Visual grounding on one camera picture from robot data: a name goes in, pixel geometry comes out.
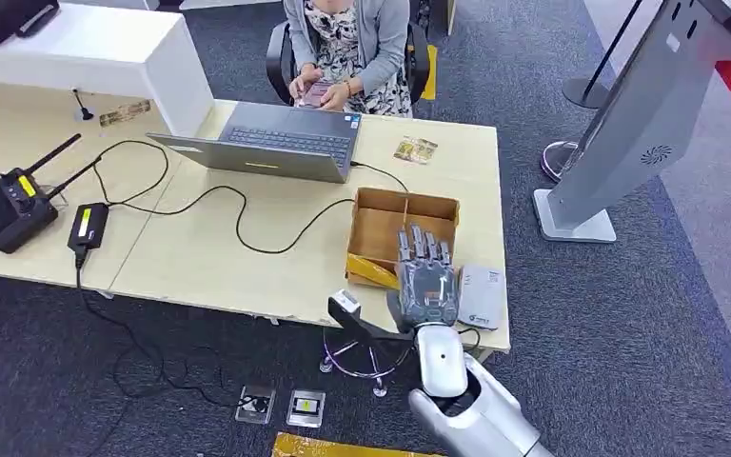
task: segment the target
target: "floor socket cover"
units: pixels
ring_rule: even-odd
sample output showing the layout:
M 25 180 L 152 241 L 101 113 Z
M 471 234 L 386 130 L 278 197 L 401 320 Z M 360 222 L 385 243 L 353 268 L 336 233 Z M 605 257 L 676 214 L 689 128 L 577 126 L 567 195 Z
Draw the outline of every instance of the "floor socket cover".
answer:
M 240 402 L 248 401 L 237 407 L 234 418 L 239 422 L 251 424 L 267 424 L 270 422 L 270 412 L 273 409 L 273 399 L 276 397 L 276 390 L 266 387 L 245 386 L 242 388 Z
M 287 408 L 291 426 L 318 428 L 324 417 L 326 394 L 316 390 L 293 390 Z

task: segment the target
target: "floral dress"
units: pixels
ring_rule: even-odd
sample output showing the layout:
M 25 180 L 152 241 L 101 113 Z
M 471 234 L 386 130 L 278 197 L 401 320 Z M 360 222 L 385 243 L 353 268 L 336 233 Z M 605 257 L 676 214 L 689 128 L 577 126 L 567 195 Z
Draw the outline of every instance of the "floral dress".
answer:
M 312 0 L 305 1 L 306 20 L 321 36 L 317 65 L 324 71 L 322 81 L 340 83 L 356 76 L 364 68 L 358 51 L 356 8 L 355 0 L 347 10 L 329 14 L 318 9 Z M 407 88 L 405 66 L 370 94 L 354 94 L 346 101 L 344 110 L 410 117 L 410 90 Z

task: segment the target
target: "robotic arm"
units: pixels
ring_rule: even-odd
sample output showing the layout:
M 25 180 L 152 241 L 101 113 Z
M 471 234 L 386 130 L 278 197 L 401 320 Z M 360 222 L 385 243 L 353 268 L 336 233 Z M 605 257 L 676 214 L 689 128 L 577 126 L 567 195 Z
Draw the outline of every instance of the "robotic arm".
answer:
M 412 252 L 407 234 L 399 232 L 400 290 L 393 300 L 397 309 L 392 309 L 397 328 L 413 338 L 420 359 L 422 385 L 410 392 L 410 409 L 453 457 L 552 457 L 517 399 L 464 353 L 461 335 L 452 327 L 459 304 L 449 246 L 437 243 L 432 233 L 423 235 L 416 225 L 411 225 L 411 236 Z M 330 299 L 330 314 L 374 345 L 384 330 L 361 320 L 359 305 L 348 293 L 346 297 L 347 304 Z M 456 408 L 462 410 L 454 413 Z

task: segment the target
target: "gray laptop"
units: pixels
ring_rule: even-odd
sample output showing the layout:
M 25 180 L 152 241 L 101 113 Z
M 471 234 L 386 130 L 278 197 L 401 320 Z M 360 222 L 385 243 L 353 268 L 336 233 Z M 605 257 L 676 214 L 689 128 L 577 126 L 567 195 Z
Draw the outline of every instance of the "gray laptop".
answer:
M 212 169 L 344 183 L 360 114 L 237 104 L 217 141 L 147 137 Z

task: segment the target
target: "robot finger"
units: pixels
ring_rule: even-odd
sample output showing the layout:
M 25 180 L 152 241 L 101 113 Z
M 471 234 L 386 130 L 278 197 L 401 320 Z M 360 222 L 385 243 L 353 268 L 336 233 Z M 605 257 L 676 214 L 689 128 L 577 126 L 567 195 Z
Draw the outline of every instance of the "robot finger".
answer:
M 425 241 L 427 242 L 427 252 L 430 254 L 430 260 L 440 260 L 436 238 L 429 231 L 425 232 Z
M 441 254 L 442 264 L 449 265 L 452 262 L 452 259 L 450 258 L 449 254 L 449 244 L 446 241 L 441 242 Z
M 410 224 L 410 234 L 413 236 L 413 248 L 416 250 L 416 258 L 424 259 L 425 238 L 422 236 L 422 229 L 417 224 Z
M 410 245 L 407 243 L 407 233 L 404 228 L 399 230 L 399 261 L 410 261 Z

